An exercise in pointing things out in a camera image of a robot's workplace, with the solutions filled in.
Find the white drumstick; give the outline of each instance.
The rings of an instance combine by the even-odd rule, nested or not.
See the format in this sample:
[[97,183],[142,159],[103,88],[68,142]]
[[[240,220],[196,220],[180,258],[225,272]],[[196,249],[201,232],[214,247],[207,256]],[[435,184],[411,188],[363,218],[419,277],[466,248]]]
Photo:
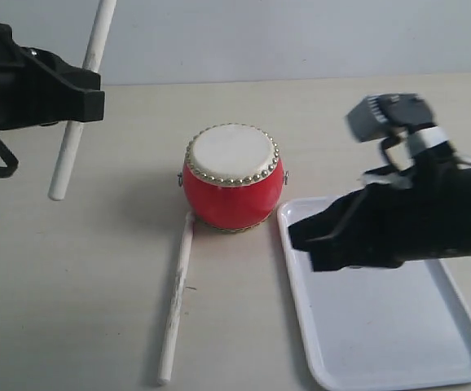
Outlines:
[[[98,72],[115,7],[116,0],[99,1],[95,22],[87,44],[86,57],[83,61],[84,69]],[[49,188],[49,198],[52,200],[60,201],[65,198],[82,132],[83,124],[81,122],[69,121],[65,127],[64,139],[59,149],[55,172]]]
[[192,236],[194,235],[194,214],[187,213],[181,248],[179,250],[178,268],[174,280],[174,290],[172,291],[172,301],[170,312],[165,329],[165,340],[163,341],[163,351],[161,353],[160,372],[158,381],[160,384],[167,384],[172,376],[172,366],[174,365],[174,352],[176,350],[176,340],[178,339],[179,317],[181,313],[181,302],[183,299],[183,289],[187,277],[188,261],[192,246]]

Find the white tray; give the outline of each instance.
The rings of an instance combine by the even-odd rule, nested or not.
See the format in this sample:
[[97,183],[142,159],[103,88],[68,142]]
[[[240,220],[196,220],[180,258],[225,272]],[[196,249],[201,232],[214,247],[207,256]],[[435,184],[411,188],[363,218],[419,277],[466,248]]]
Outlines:
[[447,268],[410,261],[397,270],[314,273],[288,226],[332,199],[278,210],[310,371],[328,391],[392,391],[471,383],[471,315]]

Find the table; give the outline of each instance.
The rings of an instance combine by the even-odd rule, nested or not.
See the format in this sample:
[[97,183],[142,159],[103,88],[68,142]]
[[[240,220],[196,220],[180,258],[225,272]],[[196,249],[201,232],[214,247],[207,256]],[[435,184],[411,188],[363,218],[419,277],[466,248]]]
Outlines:
[[[381,163],[343,116],[365,94],[394,91],[422,94],[471,154],[471,74],[107,87],[106,117],[86,127],[61,202],[46,193],[63,125],[0,133],[20,160],[0,180],[0,391],[156,387],[190,137],[257,125],[289,170],[282,201],[339,195]],[[447,263],[471,309],[471,259]],[[274,216],[238,235],[198,226],[187,286],[168,390],[320,389]]]

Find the drum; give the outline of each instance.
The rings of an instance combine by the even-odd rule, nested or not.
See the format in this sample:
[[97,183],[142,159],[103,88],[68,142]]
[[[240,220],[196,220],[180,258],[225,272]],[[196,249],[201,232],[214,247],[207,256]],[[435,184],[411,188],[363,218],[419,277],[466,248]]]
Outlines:
[[287,178],[268,133],[223,124],[203,130],[188,144],[179,181],[200,220],[238,232],[270,216]]

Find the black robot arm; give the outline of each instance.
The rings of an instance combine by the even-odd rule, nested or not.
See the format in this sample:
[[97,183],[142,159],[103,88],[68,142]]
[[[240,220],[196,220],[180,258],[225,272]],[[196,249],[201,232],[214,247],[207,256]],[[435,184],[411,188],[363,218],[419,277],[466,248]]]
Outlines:
[[[0,130],[60,121],[103,120],[105,97],[98,73],[73,67],[59,56],[18,46],[11,27],[0,24]],[[10,177],[18,160],[0,140],[0,178]]]
[[[364,173],[364,188],[292,224],[293,248],[314,271],[397,268],[405,261],[471,256],[471,168],[416,94],[368,96],[347,117],[360,141],[381,141],[386,165]],[[405,143],[401,170],[390,147]]]

